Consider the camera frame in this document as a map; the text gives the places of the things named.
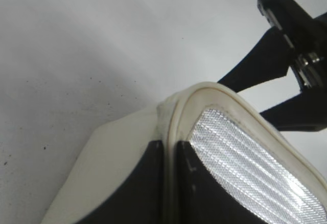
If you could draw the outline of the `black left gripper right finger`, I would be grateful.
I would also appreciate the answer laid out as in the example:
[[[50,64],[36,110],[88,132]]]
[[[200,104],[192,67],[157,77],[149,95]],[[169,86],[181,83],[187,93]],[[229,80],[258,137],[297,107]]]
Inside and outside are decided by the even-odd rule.
[[[176,178],[180,223],[258,223],[213,178],[188,141],[176,145]]]

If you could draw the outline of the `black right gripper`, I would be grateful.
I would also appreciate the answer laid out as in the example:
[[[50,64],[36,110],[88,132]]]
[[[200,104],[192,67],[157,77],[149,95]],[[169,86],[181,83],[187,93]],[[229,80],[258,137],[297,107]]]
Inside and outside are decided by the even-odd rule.
[[[218,83],[238,93],[293,71],[303,93],[326,96],[326,24],[295,0],[258,0],[270,29]]]

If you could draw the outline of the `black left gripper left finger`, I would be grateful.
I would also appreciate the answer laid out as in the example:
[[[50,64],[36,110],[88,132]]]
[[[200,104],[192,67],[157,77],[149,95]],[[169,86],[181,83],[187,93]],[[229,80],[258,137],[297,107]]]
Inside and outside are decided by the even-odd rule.
[[[149,142],[140,161],[109,198],[82,223],[162,223],[164,146]]]

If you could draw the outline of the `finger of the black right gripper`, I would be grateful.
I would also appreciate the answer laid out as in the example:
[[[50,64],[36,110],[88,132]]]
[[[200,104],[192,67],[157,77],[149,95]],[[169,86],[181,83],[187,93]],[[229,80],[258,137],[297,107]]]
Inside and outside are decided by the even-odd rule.
[[[326,129],[326,91],[307,89],[260,114],[279,131],[324,130]]]

